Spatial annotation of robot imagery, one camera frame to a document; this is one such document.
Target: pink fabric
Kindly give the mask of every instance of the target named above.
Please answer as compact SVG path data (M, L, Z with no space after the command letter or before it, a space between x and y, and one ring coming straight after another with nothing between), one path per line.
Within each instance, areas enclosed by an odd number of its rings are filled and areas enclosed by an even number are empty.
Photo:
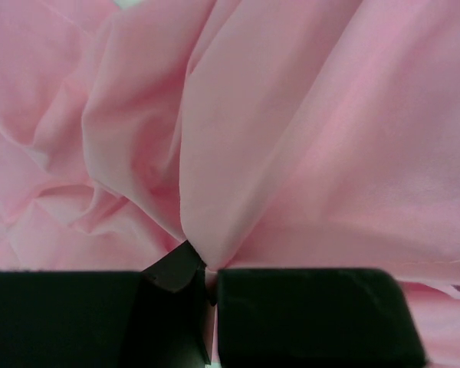
M460 366L460 0L0 0L0 268L185 238L383 268Z

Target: black clamp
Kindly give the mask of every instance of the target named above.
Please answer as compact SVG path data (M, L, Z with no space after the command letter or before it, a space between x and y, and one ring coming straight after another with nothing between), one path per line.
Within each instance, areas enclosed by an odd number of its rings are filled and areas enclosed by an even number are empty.
M185 242L139 272L0 272L0 367L421 368L403 293L370 269L228 269Z

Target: dark object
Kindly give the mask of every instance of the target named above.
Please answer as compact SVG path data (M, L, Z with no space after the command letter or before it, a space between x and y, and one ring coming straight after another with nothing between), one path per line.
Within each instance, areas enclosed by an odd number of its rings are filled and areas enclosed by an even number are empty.
M139 272L0 272L0 367L203 368L205 265L189 243Z
M209 300L225 368L426 363L382 271L236 269L208 284L188 242L141 273L0 272L0 367L203 368Z
M420 368L426 355L397 283L369 269L218 273L224 368Z

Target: pink satin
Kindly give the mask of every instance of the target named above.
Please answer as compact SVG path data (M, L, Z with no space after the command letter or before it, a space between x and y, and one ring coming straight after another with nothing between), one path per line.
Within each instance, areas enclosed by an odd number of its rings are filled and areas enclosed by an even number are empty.
M186 238L383 268L460 366L460 0L0 0L0 268Z

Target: black block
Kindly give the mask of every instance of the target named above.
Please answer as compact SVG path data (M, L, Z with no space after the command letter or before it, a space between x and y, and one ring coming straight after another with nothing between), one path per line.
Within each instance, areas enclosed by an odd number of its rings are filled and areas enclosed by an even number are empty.
M175 271L192 252L163 274L0 272L0 367L203 368L204 264Z
M217 305L225 368L426 365L403 293L382 271L223 270Z

